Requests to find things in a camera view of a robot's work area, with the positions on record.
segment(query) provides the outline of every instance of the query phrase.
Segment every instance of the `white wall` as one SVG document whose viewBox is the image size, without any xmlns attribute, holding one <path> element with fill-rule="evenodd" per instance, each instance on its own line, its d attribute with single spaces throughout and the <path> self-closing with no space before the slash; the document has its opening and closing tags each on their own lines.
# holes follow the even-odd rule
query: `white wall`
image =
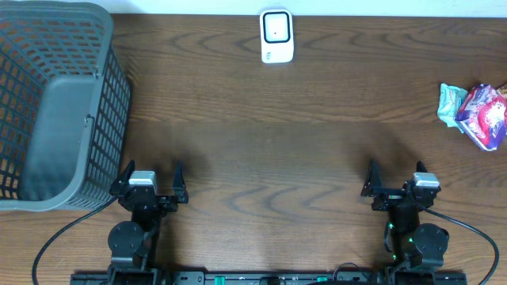
<svg viewBox="0 0 507 285">
<path fill-rule="evenodd" d="M 88 2 L 103 6 L 110 13 L 256 15 L 269 7 L 284 7 L 294 15 L 507 17 L 507 0 L 88 0 Z"/>
</svg>

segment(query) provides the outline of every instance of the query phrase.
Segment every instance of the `brown wooden surface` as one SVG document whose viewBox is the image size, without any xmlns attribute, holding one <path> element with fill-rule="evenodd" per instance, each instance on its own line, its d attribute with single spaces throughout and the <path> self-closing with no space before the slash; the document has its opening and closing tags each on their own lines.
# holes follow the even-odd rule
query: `brown wooden surface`
<svg viewBox="0 0 507 285">
<path fill-rule="evenodd" d="M 124 163 L 169 191 L 185 163 L 190 204 L 164 220 L 158 260 L 208 270 L 332 270 L 388 262 L 386 213 L 360 198 L 369 158 L 392 186 L 423 160 L 440 178 L 435 210 L 507 249 L 507 147 L 483 153 L 436 116 L 439 88 L 507 81 L 507 22 L 295 17 L 291 63 L 260 60 L 257 17 L 116 15 L 114 44 L 134 82 Z M 82 212 L 0 212 L 0 284 L 30 282 L 40 247 Z M 109 264 L 115 204 L 59 238 L 42 284 Z M 451 234 L 445 269 L 476 284 L 493 261 L 481 237 Z M 506 259 L 490 284 L 507 283 Z"/>
</svg>

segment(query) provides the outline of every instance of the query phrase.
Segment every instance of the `snack wrapper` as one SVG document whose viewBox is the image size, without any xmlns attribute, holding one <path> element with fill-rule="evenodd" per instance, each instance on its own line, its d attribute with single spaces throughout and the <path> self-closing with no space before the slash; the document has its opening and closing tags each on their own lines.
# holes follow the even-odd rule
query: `snack wrapper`
<svg viewBox="0 0 507 285">
<path fill-rule="evenodd" d="M 505 98 L 491 85 L 474 87 L 456 114 L 456 122 L 481 150 L 500 146 L 507 130 Z"/>
<path fill-rule="evenodd" d="M 457 127 L 463 133 L 461 127 L 455 121 L 458 109 L 467 96 L 467 91 L 445 83 L 440 85 L 440 103 L 436 114 L 447 124 L 447 127 Z"/>
</svg>

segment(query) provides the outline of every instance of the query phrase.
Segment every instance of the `basket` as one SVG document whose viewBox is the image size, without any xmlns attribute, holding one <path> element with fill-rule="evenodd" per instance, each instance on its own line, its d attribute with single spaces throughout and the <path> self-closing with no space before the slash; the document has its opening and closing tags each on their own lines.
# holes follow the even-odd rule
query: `basket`
<svg viewBox="0 0 507 285">
<path fill-rule="evenodd" d="M 92 210 L 118 174 L 130 89 L 100 6 L 0 2 L 0 210 Z"/>
</svg>

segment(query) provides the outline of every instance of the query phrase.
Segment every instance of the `robotic arm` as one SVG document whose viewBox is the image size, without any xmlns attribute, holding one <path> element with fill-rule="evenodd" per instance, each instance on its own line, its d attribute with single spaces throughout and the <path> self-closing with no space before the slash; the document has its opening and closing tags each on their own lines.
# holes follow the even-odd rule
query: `robotic arm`
<svg viewBox="0 0 507 285">
<path fill-rule="evenodd" d="M 74 274 L 71 285 L 466 285 L 463 273 L 437 273 L 444 264 L 449 233 L 433 224 L 420 224 L 418 203 L 431 207 L 440 183 L 421 162 L 417 172 L 400 189 L 383 188 L 377 164 L 372 161 L 362 196 L 373 197 L 372 210 L 388 212 L 387 235 L 391 232 L 395 262 L 382 270 L 339 270 L 334 274 L 168 272 L 154 264 L 161 220 L 187 203 L 181 165 L 174 175 L 174 196 L 158 196 L 154 172 L 134 171 L 131 161 L 115 180 L 111 195 L 132 213 L 109 234 L 111 264 L 107 274 Z"/>
</svg>

